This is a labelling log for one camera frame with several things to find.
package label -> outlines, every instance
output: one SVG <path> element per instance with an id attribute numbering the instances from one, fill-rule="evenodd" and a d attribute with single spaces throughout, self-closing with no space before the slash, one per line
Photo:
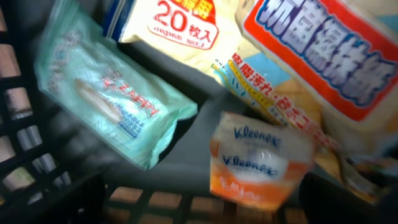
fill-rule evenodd
<path id="1" fill-rule="evenodd" d="M 258 1 L 244 30 L 353 121 L 397 84 L 398 46 L 340 1 Z"/>
<path id="2" fill-rule="evenodd" d="M 148 29 L 156 35 L 198 49 L 210 49 L 218 35 L 212 0 L 161 0 Z"/>
<path id="3" fill-rule="evenodd" d="M 279 95 L 274 91 L 275 86 L 290 79 L 285 72 L 267 76 L 255 70 L 250 64 L 260 61 L 261 67 L 272 72 L 276 67 L 271 60 L 265 58 L 263 53 L 251 58 L 243 58 L 239 54 L 232 55 L 228 63 L 219 60 L 213 64 L 213 69 L 218 74 L 226 88 L 236 96 L 247 102 L 252 108 L 265 114 L 268 118 L 283 126 L 293 124 L 313 136 L 318 142 L 329 149 L 338 149 L 338 143 L 326 135 L 321 127 L 310 119 L 303 108 L 296 106 L 288 96 Z"/>

yellow package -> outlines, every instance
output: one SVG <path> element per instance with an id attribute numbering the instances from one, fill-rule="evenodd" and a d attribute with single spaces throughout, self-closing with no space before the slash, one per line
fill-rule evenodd
<path id="1" fill-rule="evenodd" d="M 104 35 L 118 42 L 143 40 L 175 60 L 206 72 L 227 59 L 241 34 L 238 0 L 115 0 Z"/>
<path id="2" fill-rule="evenodd" d="M 388 122 L 398 116 L 397 8 L 396 0 L 241 0 L 236 22 L 244 39 L 212 73 L 325 146 L 340 148 L 320 131 L 321 118 L 345 152 L 397 144 Z M 351 136 L 372 144 L 347 144 Z"/>

wet wipes package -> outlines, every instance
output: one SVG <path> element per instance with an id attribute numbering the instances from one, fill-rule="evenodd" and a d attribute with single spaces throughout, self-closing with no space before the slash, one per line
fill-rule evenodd
<path id="1" fill-rule="evenodd" d="M 35 62 L 39 88 L 126 159 L 150 169 L 197 105 L 102 36 L 74 0 L 58 0 Z"/>
<path id="2" fill-rule="evenodd" d="M 277 210 L 311 168 L 314 143 L 291 128 L 223 113 L 211 141 L 210 192 Z"/>

blurry package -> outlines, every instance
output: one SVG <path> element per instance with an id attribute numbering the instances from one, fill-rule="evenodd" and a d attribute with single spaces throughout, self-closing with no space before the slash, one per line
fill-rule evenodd
<path id="1" fill-rule="evenodd" d="M 271 59 L 279 68 L 273 72 L 261 70 L 252 62 L 253 54 L 247 57 L 239 52 L 241 49 L 222 64 L 237 65 L 236 55 L 242 54 L 243 63 L 253 70 L 242 72 L 243 77 L 248 77 L 247 82 L 258 86 L 263 95 L 271 94 L 277 100 L 280 93 L 272 94 L 268 83 L 275 87 L 273 74 L 288 74 L 323 108 L 319 110 L 312 102 L 307 108 L 305 103 L 299 110 L 302 116 L 285 110 L 286 106 L 279 107 L 291 123 L 299 117 L 306 123 L 297 126 L 311 129 L 311 119 L 317 121 L 311 114 L 318 111 L 327 133 L 345 152 L 375 151 L 380 140 L 398 134 L 396 125 L 392 127 L 389 122 L 397 117 L 398 109 L 398 36 L 392 22 L 397 14 L 396 0 L 242 0 L 236 20 L 243 36 L 262 51 L 257 57 Z M 265 83 L 262 86 L 256 81 L 260 79 L 256 72 Z M 377 136 L 380 131 L 388 137 Z M 346 144 L 351 140 L 349 136 L 338 136 L 342 132 L 360 136 L 357 140 L 364 142 L 365 136 L 370 136 L 374 143 L 352 147 Z"/>
<path id="2" fill-rule="evenodd" d="M 355 195 L 369 203 L 376 203 L 398 184 L 397 156 L 342 157 L 340 164 L 344 183 Z"/>
<path id="3" fill-rule="evenodd" d="M 175 60 L 208 71 L 228 59 L 241 38 L 238 0 L 114 0 L 104 35 L 118 42 L 143 40 Z"/>
<path id="4" fill-rule="evenodd" d="M 292 128 L 223 113 L 210 141 L 210 192 L 277 210 L 311 168 L 314 143 Z"/>
<path id="5" fill-rule="evenodd" d="M 35 71 L 39 88 L 142 169 L 156 165 L 197 105 L 122 54 L 74 0 L 55 2 Z"/>

black plastic basket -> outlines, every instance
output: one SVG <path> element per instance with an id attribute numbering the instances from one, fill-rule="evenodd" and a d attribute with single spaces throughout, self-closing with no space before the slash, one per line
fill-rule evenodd
<path id="1" fill-rule="evenodd" d="M 0 31 L 0 44 L 10 45 L 15 51 L 21 75 L 0 78 L 0 113 L 2 125 L 0 137 L 7 136 L 15 155 L 0 162 L 0 180 L 11 172 L 22 167 L 34 179 L 34 182 L 16 190 L 11 190 L 4 181 L 0 181 L 0 223 L 96 223 L 100 222 L 103 205 L 105 207 L 127 210 L 131 215 L 128 223 L 138 223 L 143 214 L 153 214 L 168 217 L 173 223 L 185 223 L 187 220 L 211 220 L 212 216 L 205 212 L 190 212 L 195 195 L 181 194 L 180 202 L 175 208 L 152 207 L 149 201 L 157 189 L 145 189 L 134 203 L 108 201 L 112 193 L 119 187 L 112 183 L 103 182 L 99 174 L 79 177 L 70 172 L 71 164 L 57 164 L 50 171 L 38 169 L 33 161 L 46 154 L 51 154 L 64 145 L 59 139 L 53 139 L 46 126 L 59 107 L 44 111 L 42 95 L 37 89 L 37 80 L 34 75 L 33 61 L 24 49 L 24 36 L 19 33 L 16 15 L 13 13 L 13 1 L 0 1 L 7 30 Z M 16 118 L 10 110 L 7 91 L 15 88 L 24 88 L 29 98 L 31 110 L 29 113 Z M 37 127 L 39 144 L 24 149 L 20 130 Z M 54 180 L 62 175 L 70 177 L 71 183 L 56 186 Z M 39 199 L 32 202 L 32 197 L 40 194 Z M 225 210 L 231 213 L 234 205 L 226 203 Z"/>

